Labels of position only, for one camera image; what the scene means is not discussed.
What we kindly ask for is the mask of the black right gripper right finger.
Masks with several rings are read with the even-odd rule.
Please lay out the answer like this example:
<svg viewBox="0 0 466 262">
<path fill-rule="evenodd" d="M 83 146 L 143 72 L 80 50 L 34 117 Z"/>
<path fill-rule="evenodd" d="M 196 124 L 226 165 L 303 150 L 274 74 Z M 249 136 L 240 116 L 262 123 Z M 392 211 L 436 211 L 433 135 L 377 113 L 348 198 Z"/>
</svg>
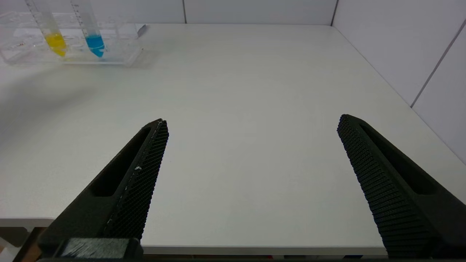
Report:
<svg viewBox="0 0 466 262">
<path fill-rule="evenodd" d="M 340 117 L 338 136 L 389 258 L 464 258 L 466 206 L 367 122 Z"/>
</svg>

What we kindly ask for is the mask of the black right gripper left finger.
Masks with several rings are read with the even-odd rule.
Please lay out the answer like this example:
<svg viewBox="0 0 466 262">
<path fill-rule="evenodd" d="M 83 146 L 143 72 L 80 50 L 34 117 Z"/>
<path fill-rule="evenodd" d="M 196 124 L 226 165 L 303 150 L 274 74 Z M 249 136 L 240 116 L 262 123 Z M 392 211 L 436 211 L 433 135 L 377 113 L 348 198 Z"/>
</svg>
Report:
<svg viewBox="0 0 466 262">
<path fill-rule="evenodd" d="M 141 239 L 169 139 L 143 126 L 38 238 L 42 258 L 141 258 Z"/>
</svg>

